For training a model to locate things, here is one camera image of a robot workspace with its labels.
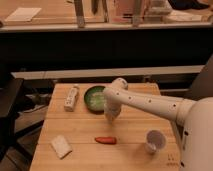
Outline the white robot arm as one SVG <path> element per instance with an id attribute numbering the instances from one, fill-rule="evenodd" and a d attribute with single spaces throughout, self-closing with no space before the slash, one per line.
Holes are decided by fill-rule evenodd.
<path id="1" fill-rule="evenodd" d="M 103 90 L 104 114 L 112 123 L 121 106 L 151 113 L 183 127 L 179 171 L 213 171 L 213 97 L 200 100 L 137 93 L 117 78 Z"/>

